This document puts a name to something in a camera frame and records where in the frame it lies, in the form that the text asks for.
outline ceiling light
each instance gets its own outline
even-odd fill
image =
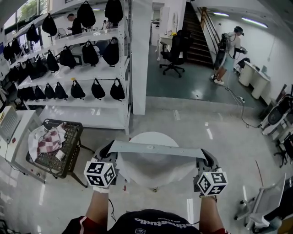
[[[254,24],[257,24],[259,26],[262,26],[262,27],[265,27],[265,28],[268,28],[268,26],[266,24],[263,24],[263,23],[260,23],[258,21],[254,21],[254,20],[251,20],[251,19],[247,19],[247,18],[244,18],[242,17],[243,20],[247,21],[247,22],[250,22],[250,23],[254,23]]]
[[[226,13],[221,13],[221,12],[213,12],[215,15],[218,15],[218,16],[230,16]]]

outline white pillar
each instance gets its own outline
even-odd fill
[[[152,0],[132,3],[132,103],[135,115],[146,112],[147,64],[152,19]]]

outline dark gray floor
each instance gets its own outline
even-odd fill
[[[146,87],[147,96],[197,99],[236,105],[230,92],[225,90],[224,87],[217,86],[212,81],[211,75],[214,72],[212,69],[186,63],[180,66],[185,68],[182,78],[179,78],[174,70],[169,70],[166,72],[166,75],[163,75],[164,67],[160,69],[159,64],[163,64],[165,61],[161,59],[160,62],[157,62],[155,50],[155,46],[150,46]],[[224,77],[225,85],[228,85],[228,77],[227,72]],[[242,86],[238,82],[238,77],[233,72],[230,74],[228,86],[236,95],[244,98],[245,106],[264,107],[260,100],[256,100],[251,96],[249,88]]]

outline denim shorts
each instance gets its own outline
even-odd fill
[[[231,58],[231,56],[229,54],[227,54],[227,56],[226,56],[223,67],[227,71],[233,71],[233,69],[234,69],[234,59]]]

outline staircase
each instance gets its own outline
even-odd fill
[[[187,30],[191,31],[191,37],[194,39],[187,52],[187,62],[214,68],[201,23],[190,2],[186,3],[183,25],[186,26]]]

